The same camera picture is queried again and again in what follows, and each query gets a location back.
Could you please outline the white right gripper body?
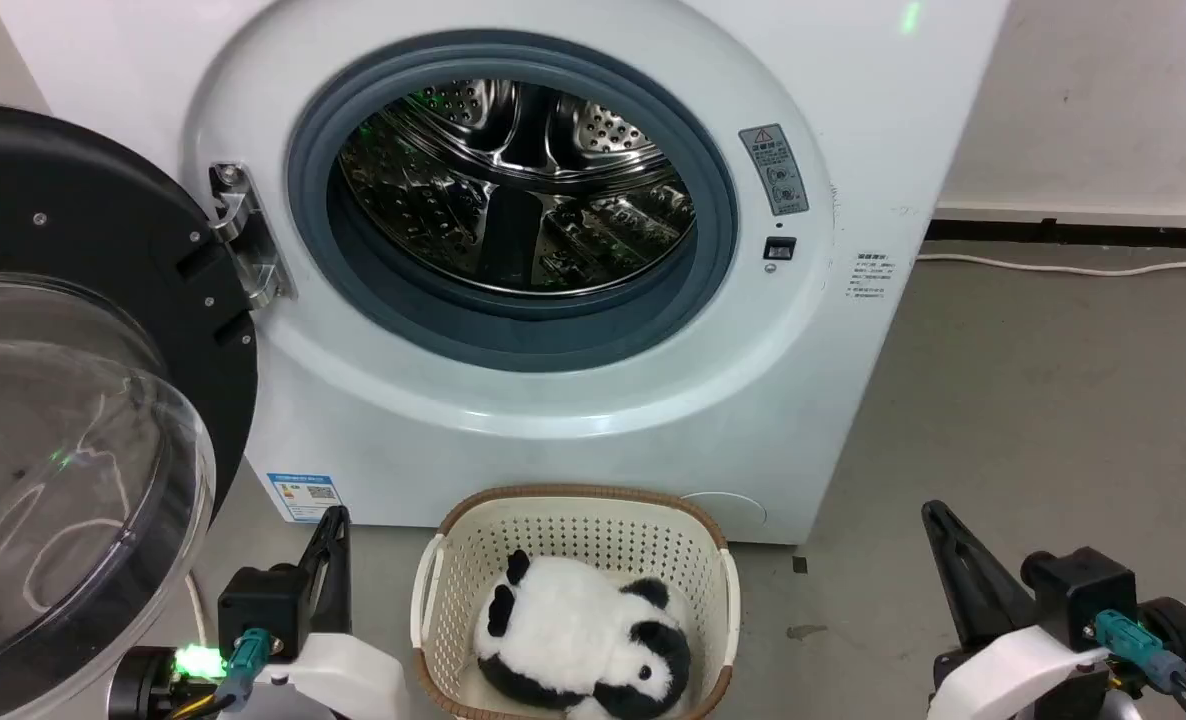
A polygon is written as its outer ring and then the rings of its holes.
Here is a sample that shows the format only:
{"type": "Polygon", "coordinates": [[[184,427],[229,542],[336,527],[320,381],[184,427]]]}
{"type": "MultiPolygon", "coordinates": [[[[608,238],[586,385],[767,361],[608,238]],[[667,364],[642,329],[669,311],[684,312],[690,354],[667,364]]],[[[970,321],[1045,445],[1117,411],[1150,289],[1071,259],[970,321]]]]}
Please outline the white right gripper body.
{"type": "Polygon", "coordinates": [[[1063,683],[1078,665],[1095,665],[1109,651],[1093,644],[1073,651],[1028,626],[1005,633],[942,680],[927,720],[1008,720],[1063,683]]]}

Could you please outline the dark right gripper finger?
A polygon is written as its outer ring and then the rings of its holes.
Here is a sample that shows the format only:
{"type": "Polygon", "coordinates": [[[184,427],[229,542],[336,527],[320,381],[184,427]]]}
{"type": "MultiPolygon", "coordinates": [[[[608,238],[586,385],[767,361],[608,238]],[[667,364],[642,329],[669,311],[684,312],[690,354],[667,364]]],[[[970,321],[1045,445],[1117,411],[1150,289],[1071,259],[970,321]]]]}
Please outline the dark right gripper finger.
{"type": "Polygon", "coordinates": [[[945,502],[927,501],[922,521],[963,651],[1035,624],[1035,600],[945,502]]]}

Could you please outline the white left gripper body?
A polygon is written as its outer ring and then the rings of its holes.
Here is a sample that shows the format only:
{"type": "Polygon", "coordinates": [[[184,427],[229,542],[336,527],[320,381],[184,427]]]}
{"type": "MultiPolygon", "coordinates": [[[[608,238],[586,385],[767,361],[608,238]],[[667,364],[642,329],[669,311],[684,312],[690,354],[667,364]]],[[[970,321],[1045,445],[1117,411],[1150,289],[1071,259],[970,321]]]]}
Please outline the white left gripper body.
{"type": "Polygon", "coordinates": [[[291,664],[264,665],[249,720],[412,720],[404,665],[349,633],[310,633],[291,664]]]}

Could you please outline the white front-load washing machine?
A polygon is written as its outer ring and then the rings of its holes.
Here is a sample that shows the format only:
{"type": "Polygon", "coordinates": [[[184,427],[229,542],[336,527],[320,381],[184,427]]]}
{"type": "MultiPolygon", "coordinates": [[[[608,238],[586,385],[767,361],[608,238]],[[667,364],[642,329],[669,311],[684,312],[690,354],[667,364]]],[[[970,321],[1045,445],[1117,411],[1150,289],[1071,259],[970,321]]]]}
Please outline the white front-load washing machine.
{"type": "Polygon", "coordinates": [[[244,455],[329,474],[359,524],[433,527],[489,488],[727,491],[735,541],[811,533],[1012,0],[0,0],[52,117],[162,168],[215,219],[210,165],[251,176],[295,299],[253,310],[244,455]],[[296,232],[291,138],[351,60],[406,38],[515,28],[657,70],[735,183],[737,251],[670,340],[584,372],[455,363],[325,283],[296,232]],[[811,204],[774,217],[738,133],[780,125],[811,204]],[[793,260],[763,259],[769,236],[793,260]],[[857,251],[887,297],[844,297],[857,251]]]}

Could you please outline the blue energy label sticker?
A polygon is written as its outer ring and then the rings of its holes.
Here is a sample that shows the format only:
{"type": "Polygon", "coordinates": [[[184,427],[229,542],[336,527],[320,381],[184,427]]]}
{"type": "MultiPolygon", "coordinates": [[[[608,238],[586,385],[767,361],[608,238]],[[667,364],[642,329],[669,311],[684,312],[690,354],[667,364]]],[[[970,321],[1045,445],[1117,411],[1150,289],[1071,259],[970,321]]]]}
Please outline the blue energy label sticker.
{"type": "Polygon", "coordinates": [[[269,473],[267,480],[287,521],[317,524],[329,509],[343,505],[329,474],[269,473]]]}

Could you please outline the black and white panda plush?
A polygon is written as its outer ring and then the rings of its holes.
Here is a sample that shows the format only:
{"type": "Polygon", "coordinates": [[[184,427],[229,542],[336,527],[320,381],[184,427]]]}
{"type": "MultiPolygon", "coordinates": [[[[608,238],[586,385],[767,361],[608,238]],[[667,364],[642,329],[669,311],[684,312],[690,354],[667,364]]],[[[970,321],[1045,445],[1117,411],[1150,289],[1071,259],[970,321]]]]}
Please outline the black and white panda plush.
{"type": "Polygon", "coordinates": [[[661,720],[691,678],[683,595],[657,576],[616,584],[575,559],[515,550],[479,612],[487,684],[567,720],[661,720]]]}

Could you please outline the cream plastic basket, brown rim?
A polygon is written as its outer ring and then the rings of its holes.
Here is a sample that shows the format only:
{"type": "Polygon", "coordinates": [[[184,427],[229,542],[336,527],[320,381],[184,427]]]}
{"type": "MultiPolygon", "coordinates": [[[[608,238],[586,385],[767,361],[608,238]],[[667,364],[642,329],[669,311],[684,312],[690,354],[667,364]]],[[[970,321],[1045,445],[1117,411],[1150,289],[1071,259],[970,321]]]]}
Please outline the cream plastic basket, brown rim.
{"type": "Polygon", "coordinates": [[[575,559],[616,584],[657,576],[683,595],[691,678],[680,711],[706,720],[733,676],[740,629],[737,565],[715,521],[672,496],[599,486],[487,489],[460,502],[425,547],[413,587],[417,678],[459,720],[567,720],[510,700],[485,682],[473,639],[479,612],[511,552],[575,559]]]}

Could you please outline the round drain filter cover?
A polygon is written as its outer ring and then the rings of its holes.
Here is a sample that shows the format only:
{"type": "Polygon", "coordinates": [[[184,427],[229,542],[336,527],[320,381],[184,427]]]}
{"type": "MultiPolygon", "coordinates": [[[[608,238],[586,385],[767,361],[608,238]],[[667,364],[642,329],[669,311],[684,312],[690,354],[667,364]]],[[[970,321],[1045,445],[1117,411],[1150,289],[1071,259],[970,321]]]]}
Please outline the round drain filter cover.
{"type": "Polygon", "coordinates": [[[718,521],[723,533],[735,533],[738,528],[761,528],[766,524],[769,511],[758,501],[744,495],[727,491],[699,491],[683,496],[683,501],[693,503],[712,520],[718,521]]]}

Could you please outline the grey rubber door gasket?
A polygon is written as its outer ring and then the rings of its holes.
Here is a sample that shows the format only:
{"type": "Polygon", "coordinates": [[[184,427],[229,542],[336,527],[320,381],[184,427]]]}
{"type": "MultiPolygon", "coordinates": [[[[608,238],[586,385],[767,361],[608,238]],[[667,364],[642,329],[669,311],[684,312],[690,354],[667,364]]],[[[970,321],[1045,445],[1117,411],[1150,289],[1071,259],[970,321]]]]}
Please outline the grey rubber door gasket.
{"type": "Polygon", "coordinates": [[[670,340],[716,295],[738,246],[738,192],[716,133],[663,74],[515,28],[406,38],[351,60],[305,106],[287,172],[296,232],[351,310],[421,350],[502,372],[584,372],[670,340]],[[584,297],[506,297],[416,265],[356,204],[337,155],[351,130],[387,102],[455,78],[519,79],[624,114],[689,187],[689,240],[635,282],[584,297]]]}

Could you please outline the small printed text label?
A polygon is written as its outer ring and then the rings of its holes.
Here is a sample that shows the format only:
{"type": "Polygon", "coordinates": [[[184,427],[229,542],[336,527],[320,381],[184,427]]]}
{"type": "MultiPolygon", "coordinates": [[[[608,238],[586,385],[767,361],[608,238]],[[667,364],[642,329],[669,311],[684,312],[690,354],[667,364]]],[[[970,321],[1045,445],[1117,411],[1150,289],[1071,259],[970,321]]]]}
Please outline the small printed text label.
{"type": "Polygon", "coordinates": [[[881,300],[887,297],[898,265],[886,251],[857,251],[854,256],[844,297],[857,300],[881,300]]]}

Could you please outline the silver metal door hinge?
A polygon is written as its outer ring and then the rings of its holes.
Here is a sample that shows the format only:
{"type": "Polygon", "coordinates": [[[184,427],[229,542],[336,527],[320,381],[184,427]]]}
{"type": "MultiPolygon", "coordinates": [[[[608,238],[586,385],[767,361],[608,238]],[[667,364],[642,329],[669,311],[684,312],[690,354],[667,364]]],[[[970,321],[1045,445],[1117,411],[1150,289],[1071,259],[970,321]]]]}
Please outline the silver metal door hinge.
{"type": "Polygon", "coordinates": [[[278,299],[295,299],[291,270],[246,165],[215,163],[208,168],[208,179],[215,206],[215,219],[209,227],[235,265],[247,305],[250,310],[264,310],[278,299]]]}

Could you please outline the black baseboard strip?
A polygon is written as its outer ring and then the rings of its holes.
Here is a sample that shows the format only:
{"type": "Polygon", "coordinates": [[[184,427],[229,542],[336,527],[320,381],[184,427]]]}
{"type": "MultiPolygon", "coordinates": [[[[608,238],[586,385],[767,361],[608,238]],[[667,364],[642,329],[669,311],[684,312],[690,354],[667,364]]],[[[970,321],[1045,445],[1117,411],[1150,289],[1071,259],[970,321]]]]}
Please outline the black baseboard strip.
{"type": "Polygon", "coordinates": [[[1044,218],[1040,222],[933,219],[927,224],[925,241],[1050,243],[1050,246],[1186,250],[1186,228],[1076,224],[1054,218],[1044,218]]]}

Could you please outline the perforated stainless steel drum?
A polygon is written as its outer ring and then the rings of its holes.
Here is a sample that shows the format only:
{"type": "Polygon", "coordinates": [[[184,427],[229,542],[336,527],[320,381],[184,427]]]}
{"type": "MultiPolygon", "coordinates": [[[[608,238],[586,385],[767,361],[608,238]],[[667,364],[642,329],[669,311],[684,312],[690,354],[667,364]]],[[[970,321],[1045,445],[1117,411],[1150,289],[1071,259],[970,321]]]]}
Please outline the perforated stainless steel drum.
{"type": "Polygon", "coordinates": [[[689,187],[648,132],[597,100],[506,78],[417,88],[337,155],[353,200],[425,269],[506,297],[584,297],[671,259],[689,187]]]}

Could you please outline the black round door, clear dome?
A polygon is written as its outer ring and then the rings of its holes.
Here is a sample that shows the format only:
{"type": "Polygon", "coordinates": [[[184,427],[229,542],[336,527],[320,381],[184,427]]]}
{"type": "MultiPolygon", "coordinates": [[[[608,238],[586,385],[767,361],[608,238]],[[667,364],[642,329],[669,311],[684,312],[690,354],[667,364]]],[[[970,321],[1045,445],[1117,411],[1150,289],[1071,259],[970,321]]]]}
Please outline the black round door, clear dome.
{"type": "Polygon", "coordinates": [[[162,168],[0,106],[0,720],[103,678],[203,550],[244,455],[238,266],[162,168]]]}

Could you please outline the grey warning sticker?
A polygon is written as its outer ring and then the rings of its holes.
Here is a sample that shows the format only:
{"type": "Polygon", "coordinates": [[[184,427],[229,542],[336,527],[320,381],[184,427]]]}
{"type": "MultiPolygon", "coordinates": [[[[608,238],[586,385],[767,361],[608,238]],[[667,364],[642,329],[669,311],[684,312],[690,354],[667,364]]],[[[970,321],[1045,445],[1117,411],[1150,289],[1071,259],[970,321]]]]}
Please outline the grey warning sticker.
{"type": "Polygon", "coordinates": [[[757,126],[738,133],[753,163],[774,217],[806,214],[811,209],[801,168],[780,125],[757,126]]]}

